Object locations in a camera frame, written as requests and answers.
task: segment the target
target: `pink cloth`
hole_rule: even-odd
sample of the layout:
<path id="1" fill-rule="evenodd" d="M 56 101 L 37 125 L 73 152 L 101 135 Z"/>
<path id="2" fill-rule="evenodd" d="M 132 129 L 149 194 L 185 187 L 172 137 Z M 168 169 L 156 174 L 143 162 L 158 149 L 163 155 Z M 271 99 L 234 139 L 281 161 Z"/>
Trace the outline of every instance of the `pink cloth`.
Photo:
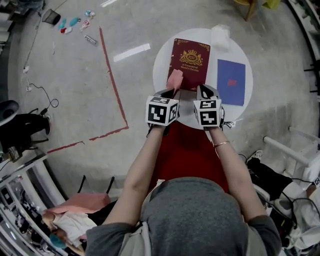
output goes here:
<path id="1" fill-rule="evenodd" d="M 166 82 L 166 88 L 174 89 L 174 92 L 178 91 L 184 78 L 183 74 L 181 70 L 174 69 Z"/>
<path id="2" fill-rule="evenodd" d="M 46 211 L 54 214 L 65 212 L 93 214 L 111 203 L 108 194 L 102 193 L 77 193 L 64 203 Z"/>

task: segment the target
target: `trash bin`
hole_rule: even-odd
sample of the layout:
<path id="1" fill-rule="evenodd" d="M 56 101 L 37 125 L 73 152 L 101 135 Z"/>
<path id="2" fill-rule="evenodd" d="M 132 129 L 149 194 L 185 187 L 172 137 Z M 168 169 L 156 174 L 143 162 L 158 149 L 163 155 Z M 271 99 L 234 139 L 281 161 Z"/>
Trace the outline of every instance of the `trash bin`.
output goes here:
<path id="1" fill-rule="evenodd" d="M 49 23 L 49 24 L 52 24 L 52 25 L 56 25 L 59 22 L 60 18 L 61 18 L 60 14 L 56 13 L 52 9 L 49 9 L 43 15 L 42 22 Z"/>

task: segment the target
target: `pink cushion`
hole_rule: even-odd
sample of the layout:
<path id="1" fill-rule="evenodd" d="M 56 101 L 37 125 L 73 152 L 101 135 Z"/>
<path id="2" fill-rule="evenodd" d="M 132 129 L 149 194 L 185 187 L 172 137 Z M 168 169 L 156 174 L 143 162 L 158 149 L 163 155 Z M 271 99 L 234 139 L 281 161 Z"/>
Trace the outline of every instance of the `pink cushion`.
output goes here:
<path id="1" fill-rule="evenodd" d="M 111 203 L 108 194 L 77 193 L 64 203 L 48 209 L 48 212 L 62 214 L 65 212 L 93 214 Z"/>

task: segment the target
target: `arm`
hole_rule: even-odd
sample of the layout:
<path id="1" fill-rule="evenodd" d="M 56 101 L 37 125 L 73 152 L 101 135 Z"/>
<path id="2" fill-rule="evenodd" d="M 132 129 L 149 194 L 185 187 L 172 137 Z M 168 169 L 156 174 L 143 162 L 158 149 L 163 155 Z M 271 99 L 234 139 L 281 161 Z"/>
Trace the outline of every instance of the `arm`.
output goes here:
<path id="1" fill-rule="evenodd" d="M 85 250 L 82 248 L 82 245 L 79 245 L 78 247 L 75 247 L 69 242 L 65 242 L 65 245 L 68 246 L 72 251 L 74 251 L 76 254 L 80 256 L 85 256 Z"/>
<path id="2" fill-rule="evenodd" d="M 228 140 L 218 127 L 210 128 L 209 132 L 214 145 Z M 231 144 L 220 145 L 215 148 L 215 151 L 220 158 L 228 182 L 229 192 L 239 203 L 244 220 L 248 222 L 254 217 L 267 215 L 254 189 L 247 166 Z"/>
<path id="3" fill-rule="evenodd" d="M 147 196 L 160 149 L 164 126 L 155 126 L 131 165 L 121 196 L 103 224 L 127 223 L 135 226 Z"/>
<path id="4" fill-rule="evenodd" d="M 55 218 L 56 216 L 51 212 L 46 212 L 42 215 L 43 222 L 48 226 L 51 232 L 56 229 L 56 227 L 53 225 Z"/>

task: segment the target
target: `gold bracelet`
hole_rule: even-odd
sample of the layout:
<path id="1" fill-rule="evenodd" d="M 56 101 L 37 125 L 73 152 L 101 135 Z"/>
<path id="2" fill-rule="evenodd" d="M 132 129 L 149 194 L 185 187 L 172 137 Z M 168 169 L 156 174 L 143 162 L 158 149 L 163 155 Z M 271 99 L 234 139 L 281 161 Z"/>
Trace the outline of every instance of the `gold bracelet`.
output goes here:
<path id="1" fill-rule="evenodd" d="M 221 145 L 223 145 L 223 144 L 227 144 L 227 143 L 230 143 L 230 140 L 221 142 L 221 143 L 219 143 L 219 144 L 217 144 L 217 145 L 213 145 L 213 146 L 214 146 L 215 148 L 217 148 L 217 147 L 219 147 L 219 146 L 221 146 Z"/>

